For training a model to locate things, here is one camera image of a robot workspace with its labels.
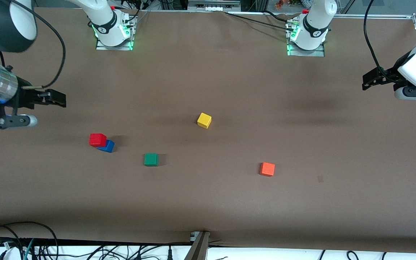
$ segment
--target power cord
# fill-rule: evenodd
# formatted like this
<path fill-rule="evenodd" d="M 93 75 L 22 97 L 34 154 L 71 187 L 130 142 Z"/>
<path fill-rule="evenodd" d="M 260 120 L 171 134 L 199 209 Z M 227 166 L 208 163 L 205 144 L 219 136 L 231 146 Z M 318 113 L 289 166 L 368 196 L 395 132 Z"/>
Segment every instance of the power cord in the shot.
<path fill-rule="evenodd" d="M 0 51 L 1 66 L 5 67 L 4 56 L 2 51 Z"/>
<path fill-rule="evenodd" d="M 346 257 L 348 258 L 348 260 L 353 260 L 350 258 L 350 254 L 353 254 L 356 258 L 356 260 L 359 260 L 359 257 L 357 257 L 357 254 L 354 251 L 348 251 L 346 252 Z"/>
<path fill-rule="evenodd" d="M 168 260 L 173 260 L 173 250 L 171 249 L 171 245 L 169 245 L 170 249 L 168 249 Z"/>
<path fill-rule="evenodd" d="M 274 13 L 272 13 L 272 12 L 270 12 L 270 11 L 268 11 L 268 10 L 264 10 L 264 11 L 262 11 L 261 13 L 269 13 L 272 17 L 274 17 L 275 19 L 277 19 L 277 20 L 279 20 L 279 21 L 286 22 L 286 23 L 288 22 L 287 20 L 282 19 L 282 18 L 280 18 L 280 17 L 276 16 Z"/>
<path fill-rule="evenodd" d="M 389 78 L 385 71 L 383 70 L 383 68 L 380 66 L 380 63 L 378 62 L 378 59 L 375 56 L 375 51 L 373 51 L 373 47 L 370 44 L 370 41 L 368 40 L 368 35 L 367 35 L 367 17 L 368 17 L 368 12 L 370 11 L 370 7 L 372 7 L 374 0 L 370 0 L 370 3 L 367 6 L 367 10 L 365 11 L 365 16 L 364 16 L 364 37 L 365 37 L 365 41 L 367 42 L 367 46 L 368 49 L 370 49 L 370 53 L 372 54 L 372 58 L 375 61 L 375 64 L 377 65 L 377 69 L 378 71 L 383 75 L 383 77 L 386 78 L 386 80 L 392 82 L 392 83 L 400 83 L 400 81 L 395 81 L 394 79 Z"/>
<path fill-rule="evenodd" d="M 0 260 L 4 260 L 4 256 L 7 253 L 7 250 L 5 250 L 1 255 L 0 255 Z"/>
<path fill-rule="evenodd" d="M 57 242 L 57 236 L 56 236 L 56 234 L 54 233 L 54 231 L 49 226 L 47 226 L 45 224 L 42 224 L 42 223 L 39 223 L 39 222 L 35 222 L 35 221 L 19 221 L 19 222 L 11 222 L 11 223 L 7 223 L 7 224 L 0 225 L 0 228 L 7 229 L 17 239 L 18 245 L 20 246 L 19 250 L 20 250 L 20 258 L 21 259 L 23 259 L 22 244 L 20 243 L 20 240 L 19 240 L 17 234 L 12 229 L 10 229 L 8 227 L 8 226 L 11 226 L 11 225 L 16 225 L 16 224 L 33 224 L 33 225 L 38 225 L 38 226 L 41 226 L 41 227 L 47 229 L 51 233 L 51 235 L 53 236 L 54 242 L 56 243 L 56 248 L 57 248 L 57 250 L 56 250 L 56 260 L 59 258 L 59 243 Z"/>
<path fill-rule="evenodd" d="M 322 257 L 324 256 L 324 253 L 325 253 L 325 250 L 322 250 L 322 253 L 320 253 L 320 256 L 319 256 L 319 260 L 322 260 Z"/>
<path fill-rule="evenodd" d="M 250 19 L 250 18 L 246 18 L 246 17 L 240 16 L 240 15 L 233 14 L 233 13 L 227 13 L 227 12 L 224 12 L 224 13 L 226 13 L 228 15 L 231 15 L 231 16 L 235 16 L 237 18 L 249 20 L 249 21 L 252 21 L 252 22 L 255 22 L 255 23 L 261 23 L 263 25 L 268 25 L 268 26 L 272 26 L 272 27 L 275 27 L 275 28 L 283 29 L 285 31 L 293 31 L 292 28 L 285 28 L 285 27 L 281 27 L 281 26 L 277 26 L 277 25 L 272 25 L 270 23 L 264 23 L 264 22 L 261 22 L 261 21 L 253 20 L 253 19 Z"/>
<path fill-rule="evenodd" d="M 62 69 L 63 69 L 63 66 L 64 66 L 64 63 L 65 63 L 65 56 L 66 56 L 66 48 L 65 48 L 65 43 L 64 43 L 64 41 L 63 41 L 63 39 L 62 39 L 62 36 L 59 34 L 59 32 L 58 31 L 56 31 L 56 29 L 50 24 L 50 23 L 48 23 L 48 21 L 46 21 L 43 17 L 41 17 L 40 15 L 38 15 L 37 13 L 35 13 L 33 10 L 31 10 L 30 8 L 28 8 L 28 7 L 26 7 L 25 5 L 23 5 L 23 4 L 21 4 L 21 3 L 19 3 L 18 1 L 16 1 L 16 0 L 5 0 L 6 2 L 13 2 L 13 3 L 15 3 L 15 4 L 17 4 L 17 5 L 19 5 L 20 7 L 22 7 L 22 8 L 24 8 L 25 10 L 27 10 L 29 13 L 31 13 L 31 14 L 33 14 L 36 18 L 38 18 L 39 20 L 41 20 L 46 26 L 48 26 L 49 27 L 49 29 L 51 29 L 51 31 L 53 31 L 53 33 L 57 36 L 57 38 L 59 38 L 59 41 L 60 41 L 60 43 L 61 43 L 61 45 L 62 45 L 62 61 L 61 61 L 61 65 L 59 66 L 59 70 L 57 71 L 57 74 L 56 74 L 56 76 L 54 77 L 54 79 L 49 83 L 49 84 L 46 84 L 46 85 L 42 85 L 41 86 L 41 88 L 47 88 L 47 87 L 50 87 L 51 85 L 53 85 L 54 84 L 54 82 L 56 82 L 57 81 L 57 79 L 59 78 L 59 76 L 60 76 L 60 74 L 61 74 L 61 72 L 62 72 Z"/>

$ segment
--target black cable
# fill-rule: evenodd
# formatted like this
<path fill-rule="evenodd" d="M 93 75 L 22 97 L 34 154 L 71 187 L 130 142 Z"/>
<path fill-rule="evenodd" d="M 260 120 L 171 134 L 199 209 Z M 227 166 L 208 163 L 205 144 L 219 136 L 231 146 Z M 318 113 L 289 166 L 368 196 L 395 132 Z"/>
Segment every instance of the black cable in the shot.
<path fill-rule="evenodd" d="M 102 255 L 101 257 L 99 257 L 99 260 L 104 260 L 106 257 L 107 257 L 107 255 L 109 255 L 110 254 L 110 252 L 112 252 L 113 250 L 115 250 L 115 249 L 117 249 L 117 247 L 119 247 L 119 246 L 115 246 L 114 248 L 112 248 L 111 250 L 109 250 L 109 252 L 107 253 L 107 254 L 105 254 L 105 255 Z"/>
<path fill-rule="evenodd" d="M 171 249 L 171 245 L 169 245 L 168 249 L 168 259 L 167 260 L 173 260 L 173 250 Z"/>
<path fill-rule="evenodd" d="M 5 0 L 5 1 L 8 1 L 8 2 L 13 2 L 13 3 L 15 3 L 15 4 L 17 4 L 17 5 L 19 5 L 20 7 L 22 7 L 22 8 L 24 8 L 25 10 L 27 10 L 29 13 L 31 13 L 31 14 L 33 14 L 34 16 L 36 16 L 36 18 L 38 18 L 39 20 L 41 20 L 46 26 L 48 26 L 49 27 L 49 29 L 51 29 L 51 31 L 53 31 L 53 33 L 57 36 L 57 38 L 59 38 L 59 41 L 60 41 L 60 43 L 61 43 L 61 45 L 62 45 L 62 61 L 61 61 L 61 65 L 60 65 L 60 67 L 59 67 L 59 70 L 57 71 L 57 74 L 56 74 L 56 76 L 54 77 L 54 79 L 49 83 L 49 84 L 46 84 L 46 85 L 42 85 L 41 87 L 42 88 L 47 88 L 47 87 L 50 87 L 52 84 L 54 84 L 54 82 L 56 82 L 57 81 L 57 79 L 59 78 L 59 76 L 60 76 L 60 74 L 61 74 L 61 72 L 62 72 L 62 69 L 63 69 L 63 66 L 64 66 L 64 63 L 65 63 L 65 55 L 66 55 L 66 48 L 65 48 L 65 43 L 64 43 L 64 41 L 63 41 L 63 39 L 62 39 L 62 36 L 56 31 L 56 29 L 50 24 L 50 23 L 48 23 L 48 21 L 46 21 L 43 17 L 41 17 L 39 14 L 37 14 L 37 13 L 35 13 L 33 10 L 31 10 L 30 8 L 28 8 L 28 7 L 26 7 L 25 5 L 22 5 L 21 3 L 19 3 L 18 1 L 16 1 L 16 0 Z"/>
<path fill-rule="evenodd" d="M 280 26 L 277 26 L 277 25 L 272 25 L 270 23 L 264 23 L 264 22 L 261 22 L 261 21 L 253 20 L 253 19 L 250 19 L 250 18 L 246 18 L 246 17 L 240 16 L 240 15 L 233 14 L 233 13 L 227 13 L 227 12 L 224 12 L 224 13 L 226 13 L 228 15 L 231 15 L 231 16 L 241 18 L 241 19 L 249 20 L 249 21 L 252 21 L 252 22 L 262 23 L 263 25 L 268 25 L 268 26 L 272 26 L 272 27 L 275 27 L 275 28 L 283 29 L 285 31 L 293 31 L 292 28 L 285 28 L 285 27 L 280 27 Z"/>
<path fill-rule="evenodd" d="M 19 239 L 19 237 L 18 237 L 18 235 L 10 228 L 10 227 L 7 227 L 7 225 L 0 225 L 0 228 L 5 228 L 5 229 L 7 229 L 13 236 L 14 236 L 14 238 L 16 239 L 16 241 L 17 241 L 17 243 L 16 243 L 16 247 L 17 247 L 17 249 L 19 250 L 19 252 L 20 252 L 20 257 L 21 257 L 21 259 L 23 259 L 23 250 L 22 250 L 22 243 L 20 242 L 20 239 Z"/>
<path fill-rule="evenodd" d="M 47 229 L 51 233 L 52 237 L 54 238 L 54 242 L 56 243 L 56 248 L 57 248 L 56 260 L 59 258 L 59 243 L 57 242 L 57 236 L 49 226 L 47 226 L 45 224 L 42 224 L 42 223 L 39 223 L 39 222 L 36 222 L 36 221 L 18 221 L 18 222 L 8 223 L 8 224 L 5 224 L 5 225 L 9 226 L 9 225 L 15 225 L 15 224 L 33 224 L 33 225 L 38 225 L 38 226 L 41 226 L 41 227 Z"/>
<path fill-rule="evenodd" d="M 94 252 L 92 252 L 89 256 L 88 256 L 88 258 L 86 258 L 86 260 L 91 260 L 91 258 L 92 258 L 92 256 L 94 255 L 94 254 L 96 254 L 97 252 L 99 252 L 102 248 L 104 248 L 105 246 L 100 246 L 100 247 L 98 247 L 96 250 L 94 250 Z"/>
<path fill-rule="evenodd" d="M 174 0 L 172 0 L 171 2 L 166 2 L 167 0 L 158 0 L 159 2 L 162 2 L 164 4 L 172 4 L 174 3 Z"/>
<path fill-rule="evenodd" d="M 269 13 L 272 17 L 274 17 L 275 19 L 277 19 L 277 20 L 279 20 L 279 21 L 286 22 L 286 23 L 288 22 L 287 20 L 282 19 L 282 18 L 280 18 L 280 17 L 276 16 L 274 13 L 272 13 L 272 12 L 270 12 L 270 11 L 268 11 L 268 10 L 264 10 L 264 11 L 262 11 L 261 13 Z"/>
<path fill-rule="evenodd" d="M 0 255 L 0 260 L 4 260 L 4 256 L 7 253 L 7 250 L 5 250 L 1 255 Z"/>
<path fill-rule="evenodd" d="M 133 256 L 134 255 L 137 255 L 137 254 L 139 254 L 139 255 L 142 255 L 141 253 L 140 253 L 140 251 L 141 250 L 143 250 L 144 248 L 146 248 L 147 246 L 143 246 L 142 248 L 141 247 L 139 247 L 139 250 L 136 252 L 136 253 L 134 253 L 134 254 L 132 254 L 128 259 L 126 259 L 126 260 L 131 260 L 132 258 L 133 258 Z"/>
<path fill-rule="evenodd" d="M 0 51 L 1 66 L 5 67 L 3 52 Z"/>
<path fill-rule="evenodd" d="M 368 12 L 370 10 L 370 7 L 372 6 L 374 0 L 370 0 L 370 3 L 367 6 L 367 10 L 365 11 L 365 16 L 364 16 L 364 37 L 365 37 L 365 41 L 367 42 L 367 46 L 368 49 L 370 49 L 370 53 L 372 54 L 372 58 L 375 61 L 375 64 L 377 66 L 378 71 L 380 71 L 380 73 L 386 78 L 386 80 L 392 82 L 392 83 L 399 83 L 399 81 L 395 81 L 394 79 L 389 78 L 385 71 L 381 68 L 380 63 L 378 62 L 378 59 L 375 56 L 375 51 L 373 51 L 373 47 L 370 44 L 370 41 L 368 40 L 368 36 L 367 36 L 367 17 L 368 17 Z"/>
<path fill-rule="evenodd" d="M 41 227 L 47 229 L 51 233 L 51 235 L 53 236 L 54 241 L 56 242 L 56 247 L 57 247 L 56 260 L 59 258 L 59 256 L 58 256 L 59 255 L 59 244 L 57 243 L 57 236 L 49 226 L 47 226 L 45 224 L 41 224 L 39 222 L 35 222 L 35 221 L 19 221 L 19 222 L 11 222 L 11 223 L 0 225 L 0 228 L 5 228 L 5 229 L 9 230 L 16 237 L 16 239 L 19 243 L 20 243 L 20 240 L 18 239 L 17 234 L 15 234 L 15 232 L 12 229 L 7 227 L 7 226 L 10 226 L 10 225 L 15 225 L 15 224 L 34 224 L 34 225 L 38 225 L 38 226 L 41 226 Z M 20 249 L 19 250 L 20 250 L 20 253 L 21 253 L 21 256 L 22 256 L 22 251 L 23 250 L 22 250 L 22 244 L 21 243 L 20 243 Z"/>
<path fill-rule="evenodd" d="M 356 260 L 359 260 L 359 257 L 357 257 L 357 254 L 356 254 L 356 253 L 354 253 L 354 251 L 348 251 L 348 252 L 346 252 L 346 257 L 348 258 L 348 260 L 352 260 L 352 259 L 350 258 L 350 253 L 354 254 L 354 256 L 355 256 Z"/>
<path fill-rule="evenodd" d="M 139 11 L 140 11 L 140 9 L 137 9 L 137 12 L 134 13 L 134 15 L 131 18 L 129 18 L 128 20 L 125 20 L 124 22 L 127 23 L 129 21 L 132 21 L 134 19 L 134 17 L 136 17 L 139 14 Z"/>
<path fill-rule="evenodd" d="M 325 250 L 322 250 L 322 253 L 320 253 L 320 256 L 319 256 L 319 260 L 322 260 L 322 257 L 324 256 L 324 253 L 325 253 Z"/>
<path fill-rule="evenodd" d="M 156 256 L 147 256 L 147 257 L 142 257 L 142 258 L 140 258 L 141 260 L 144 260 L 144 259 L 149 259 L 149 258 L 156 258 L 157 260 L 161 260 L 160 258 L 158 258 L 158 257 L 156 257 Z"/>

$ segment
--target table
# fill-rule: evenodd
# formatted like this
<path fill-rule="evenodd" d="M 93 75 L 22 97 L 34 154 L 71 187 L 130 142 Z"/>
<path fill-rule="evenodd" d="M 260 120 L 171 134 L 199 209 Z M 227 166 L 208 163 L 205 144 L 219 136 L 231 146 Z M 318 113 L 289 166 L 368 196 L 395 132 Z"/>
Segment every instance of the table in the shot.
<path fill-rule="evenodd" d="M 416 252 L 416 101 L 361 90 L 374 68 L 362 19 L 335 18 L 325 58 L 311 58 L 287 56 L 279 29 L 221 12 L 151 12 L 124 52 L 96 51 L 82 10 L 36 11 L 65 40 L 53 88 L 68 106 L 0 131 L 0 222 L 43 222 L 65 239 L 176 242 L 206 229 L 226 246 Z M 5 56 L 34 85 L 61 58 L 38 29 Z M 368 32 L 385 68 L 416 44 L 411 20 L 373 19 Z M 94 132 L 116 151 L 89 147 Z M 144 153 L 163 166 L 143 166 Z M 258 174 L 263 161 L 275 176 Z"/>

